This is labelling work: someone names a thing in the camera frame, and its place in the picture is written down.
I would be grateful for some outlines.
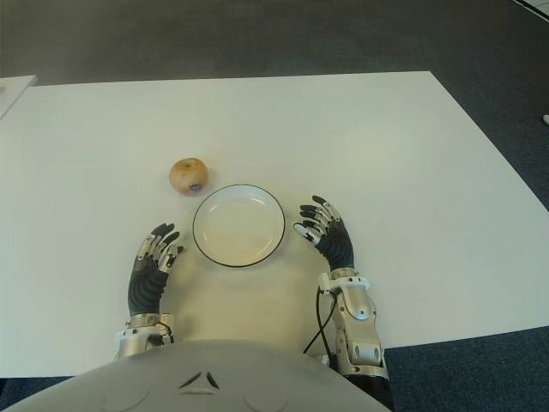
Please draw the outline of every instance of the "wire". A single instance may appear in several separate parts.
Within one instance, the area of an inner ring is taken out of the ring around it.
[[[318,338],[319,335],[322,335],[323,336],[323,341],[324,341],[324,347],[326,348],[326,353],[328,355],[330,355],[330,351],[329,351],[329,346],[328,346],[328,341],[326,340],[326,336],[324,335],[324,328],[326,327],[326,325],[328,324],[329,320],[332,318],[332,315],[334,314],[334,309],[335,307],[337,306],[337,300],[335,298],[335,294],[332,294],[330,293],[331,296],[332,296],[332,307],[330,308],[329,310],[329,315],[328,317],[326,318],[326,320],[324,321],[323,324],[321,324],[320,322],[320,288],[317,289],[317,322],[318,322],[318,332],[316,335],[314,335],[314,337],[311,339],[311,341],[309,342],[309,344],[305,347],[305,349],[303,350],[303,353],[306,354],[307,351],[309,350],[309,348],[311,347],[311,345],[316,341],[316,339]]]
[[[168,336],[170,337],[170,343],[174,343],[173,335],[172,335],[172,328],[170,328],[167,324],[158,321],[156,324],[161,324],[164,326],[168,332]]]

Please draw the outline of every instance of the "gray carpet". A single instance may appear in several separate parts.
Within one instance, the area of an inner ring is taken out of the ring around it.
[[[549,206],[549,23],[510,0],[0,0],[0,13],[0,76],[39,84],[430,70]],[[548,348],[543,328],[391,349],[395,405],[549,410]],[[36,382],[6,383],[0,405]]]

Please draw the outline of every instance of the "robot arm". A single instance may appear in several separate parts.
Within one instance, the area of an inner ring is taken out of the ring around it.
[[[317,205],[302,205],[301,215],[307,220],[295,223],[293,228],[329,262],[330,273],[319,276],[318,287],[321,293],[333,294],[336,299],[337,370],[347,377],[387,379],[376,331],[377,310],[368,294],[370,283],[354,268],[353,244],[340,214],[321,197],[312,199]]]
[[[117,358],[173,343],[173,315],[160,314],[160,298],[173,264],[184,248],[172,242],[179,232],[169,234],[173,224],[161,224],[143,241],[134,261],[128,287],[130,321],[117,334]]]

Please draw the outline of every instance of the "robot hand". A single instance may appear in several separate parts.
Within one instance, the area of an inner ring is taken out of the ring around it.
[[[328,259],[331,270],[354,268],[353,244],[339,213],[334,206],[319,196],[313,196],[312,200],[318,203],[318,206],[300,206],[301,215],[312,221],[295,223],[293,229],[309,240]]]
[[[173,224],[162,223],[145,238],[137,252],[128,288],[128,307],[132,317],[160,311],[160,298],[167,278],[178,254],[184,249],[180,245],[171,245],[179,237],[179,232],[169,234],[173,228]]]

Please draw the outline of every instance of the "white table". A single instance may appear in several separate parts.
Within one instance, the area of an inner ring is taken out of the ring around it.
[[[184,157],[211,168],[201,196],[168,183]],[[247,269],[192,240],[198,204],[232,183],[287,217]],[[189,247],[163,301],[178,339],[301,350],[327,269],[291,230],[310,194],[346,220],[385,347],[549,324],[549,215],[428,72],[30,88],[0,122],[0,193],[4,377],[108,362],[136,249],[163,221]]]
[[[36,76],[0,77],[0,120],[35,82]]]

